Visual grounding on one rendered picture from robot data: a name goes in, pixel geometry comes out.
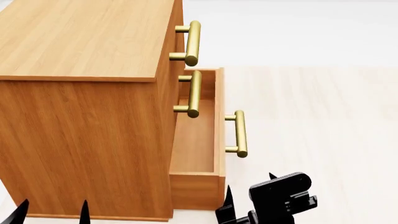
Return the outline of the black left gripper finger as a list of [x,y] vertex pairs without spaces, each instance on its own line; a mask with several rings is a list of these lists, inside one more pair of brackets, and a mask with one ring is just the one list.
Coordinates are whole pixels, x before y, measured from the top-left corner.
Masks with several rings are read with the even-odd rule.
[[23,224],[29,209],[29,201],[25,199],[5,220],[0,224]]
[[91,224],[90,211],[87,200],[83,202],[80,212],[79,224]]

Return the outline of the open wooden drawer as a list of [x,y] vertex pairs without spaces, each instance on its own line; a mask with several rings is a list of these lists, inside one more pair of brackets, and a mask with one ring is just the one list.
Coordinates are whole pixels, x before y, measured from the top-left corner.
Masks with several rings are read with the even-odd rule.
[[177,113],[169,172],[175,209],[216,210],[224,201],[224,70],[200,71],[199,116]]

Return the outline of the wooden three-drawer cabinet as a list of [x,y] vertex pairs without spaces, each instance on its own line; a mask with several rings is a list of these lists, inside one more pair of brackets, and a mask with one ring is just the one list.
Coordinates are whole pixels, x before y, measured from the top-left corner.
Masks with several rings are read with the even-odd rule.
[[0,11],[0,180],[28,216],[168,220],[182,0]]

